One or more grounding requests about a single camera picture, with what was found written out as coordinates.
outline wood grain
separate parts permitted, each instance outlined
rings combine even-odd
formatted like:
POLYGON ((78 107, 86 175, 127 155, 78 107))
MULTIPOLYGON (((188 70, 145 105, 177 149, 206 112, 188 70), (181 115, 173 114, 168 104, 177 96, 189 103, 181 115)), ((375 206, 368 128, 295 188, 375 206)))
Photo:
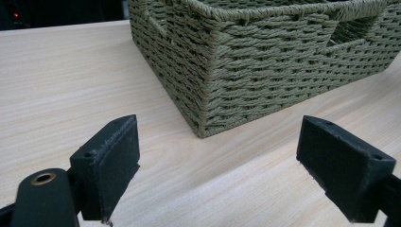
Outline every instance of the wood grain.
POLYGON ((351 226, 295 160, 302 117, 333 121, 401 160, 401 55, 383 73, 199 139, 127 21, 0 32, 0 206, 24 177, 68 168, 79 146, 127 114, 139 121, 141 168, 114 226, 351 226))

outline woven rope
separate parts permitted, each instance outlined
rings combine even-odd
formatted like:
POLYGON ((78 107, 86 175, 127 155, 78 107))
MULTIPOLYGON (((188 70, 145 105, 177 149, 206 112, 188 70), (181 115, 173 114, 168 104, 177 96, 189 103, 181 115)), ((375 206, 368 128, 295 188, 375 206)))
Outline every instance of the woven rope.
POLYGON ((383 71, 401 50, 399 0, 130 0, 129 8, 134 41, 199 137, 383 71))

